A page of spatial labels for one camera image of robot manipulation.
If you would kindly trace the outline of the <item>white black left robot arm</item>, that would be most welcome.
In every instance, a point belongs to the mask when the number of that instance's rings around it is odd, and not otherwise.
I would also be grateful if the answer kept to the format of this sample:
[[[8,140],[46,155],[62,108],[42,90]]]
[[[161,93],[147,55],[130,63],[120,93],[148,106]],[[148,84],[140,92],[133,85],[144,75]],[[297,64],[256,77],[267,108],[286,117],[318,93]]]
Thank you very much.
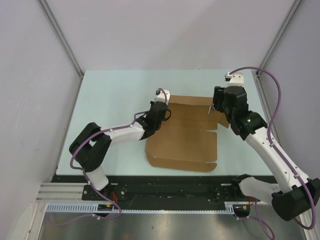
[[[171,113],[168,101],[153,101],[150,109],[134,115],[130,124],[101,129],[95,122],[88,123],[69,147],[70,167],[80,170],[100,200],[110,196],[109,180],[101,165],[110,147],[129,141],[141,141],[154,135]]]

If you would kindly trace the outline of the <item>brown cardboard box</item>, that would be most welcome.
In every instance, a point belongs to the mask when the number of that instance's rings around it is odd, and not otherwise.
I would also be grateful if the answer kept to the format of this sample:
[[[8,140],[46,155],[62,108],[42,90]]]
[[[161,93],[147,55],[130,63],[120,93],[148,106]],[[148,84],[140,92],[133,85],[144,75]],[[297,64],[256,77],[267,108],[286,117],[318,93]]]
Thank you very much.
[[[218,134],[229,127],[225,115],[212,109],[213,98],[170,96],[169,120],[146,140],[148,162],[159,168],[208,173],[217,167]]]

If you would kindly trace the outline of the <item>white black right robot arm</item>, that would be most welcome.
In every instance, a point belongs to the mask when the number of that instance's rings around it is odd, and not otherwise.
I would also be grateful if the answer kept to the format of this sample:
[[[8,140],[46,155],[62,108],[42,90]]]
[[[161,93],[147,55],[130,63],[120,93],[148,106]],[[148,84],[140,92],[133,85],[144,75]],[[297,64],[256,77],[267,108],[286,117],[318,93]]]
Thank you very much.
[[[247,196],[261,200],[272,205],[285,221],[293,220],[317,205],[319,178],[311,179],[299,169],[273,135],[268,134],[265,120],[259,113],[249,110],[244,87],[216,86],[212,104],[215,110],[225,115],[234,134],[257,152],[276,180],[271,184],[243,174],[230,188],[235,200],[242,201]]]

